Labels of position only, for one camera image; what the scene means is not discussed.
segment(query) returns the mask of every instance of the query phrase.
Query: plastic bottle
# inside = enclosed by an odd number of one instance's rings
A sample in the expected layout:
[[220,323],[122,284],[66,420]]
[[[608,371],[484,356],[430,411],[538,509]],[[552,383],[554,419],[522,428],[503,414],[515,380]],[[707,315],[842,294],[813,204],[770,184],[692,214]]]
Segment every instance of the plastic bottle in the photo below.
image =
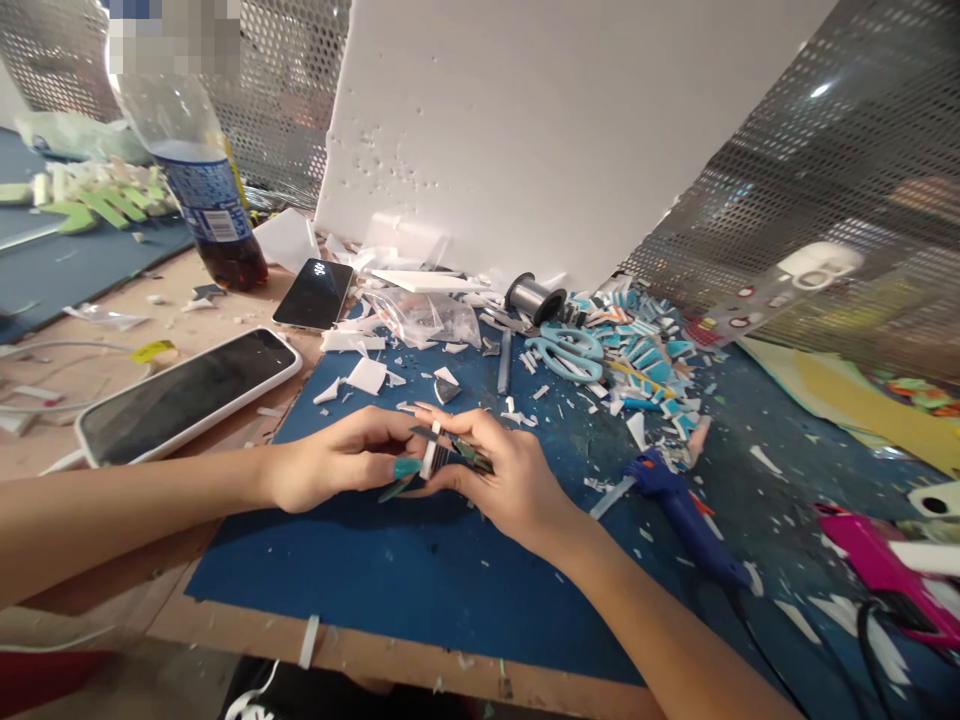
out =
[[110,76],[124,116],[167,176],[217,285],[247,291],[267,281],[240,178],[207,91],[192,75]]
[[814,242],[788,255],[703,317],[684,334],[705,350],[716,350],[753,332],[788,308],[804,302],[863,265],[853,248]]

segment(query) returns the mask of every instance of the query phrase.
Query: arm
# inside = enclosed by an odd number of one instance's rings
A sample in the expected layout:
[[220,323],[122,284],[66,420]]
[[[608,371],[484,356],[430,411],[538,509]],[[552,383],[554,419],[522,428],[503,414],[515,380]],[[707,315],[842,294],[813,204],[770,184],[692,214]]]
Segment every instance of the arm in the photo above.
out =
[[415,422],[367,408],[287,445],[0,483],[0,608],[209,520],[305,512],[412,475],[426,448]]
[[429,487],[473,500],[506,535],[570,578],[604,619],[671,720],[800,718],[787,700],[710,628],[648,576],[560,487],[536,437],[488,413],[426,408],[445,430],[483,449],[492,475],[443,468]]

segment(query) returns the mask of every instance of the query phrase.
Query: metal mesh panel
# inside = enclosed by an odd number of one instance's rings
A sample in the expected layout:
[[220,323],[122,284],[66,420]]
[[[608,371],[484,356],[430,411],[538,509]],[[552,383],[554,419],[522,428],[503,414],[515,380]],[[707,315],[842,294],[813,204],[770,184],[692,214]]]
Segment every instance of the metal mesh panel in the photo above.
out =
[[960,14],[841,0],[622,267],[690,314],[817,240],[862,270],[754,335],[960,382]]
[[[244,0],[243,71],[204,77],[241,173],[312,208],[326,168],[350,0]],[[97,0],[0,0],[0,51],[37,110],[119,118]]]

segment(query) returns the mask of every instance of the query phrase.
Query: smartphone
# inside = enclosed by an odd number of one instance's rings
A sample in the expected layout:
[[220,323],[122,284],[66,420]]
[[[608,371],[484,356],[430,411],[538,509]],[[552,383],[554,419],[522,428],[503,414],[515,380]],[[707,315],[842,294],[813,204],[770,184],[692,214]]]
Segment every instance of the smartphone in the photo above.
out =
[[88,407],[75,424],[80,447],[91,467],[162,458],[302,366],[274,332],[251,330]]
[[329,330],[340,319],[352,281],[349,265],[307,260],[273,321],[302,330]]

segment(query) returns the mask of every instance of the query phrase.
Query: solder wire spool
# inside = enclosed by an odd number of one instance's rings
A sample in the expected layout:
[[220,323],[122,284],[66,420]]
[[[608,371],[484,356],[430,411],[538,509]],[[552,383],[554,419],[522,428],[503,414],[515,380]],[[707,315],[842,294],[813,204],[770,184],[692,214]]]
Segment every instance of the solder wire spool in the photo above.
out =
[[567,301],[567,291],[564,289],[547,290],[537,284],[533,273],[523,273],[513,281],[506,294],[507,310],[520,310],[529,315],[533,324],[540,327],[549,322]]

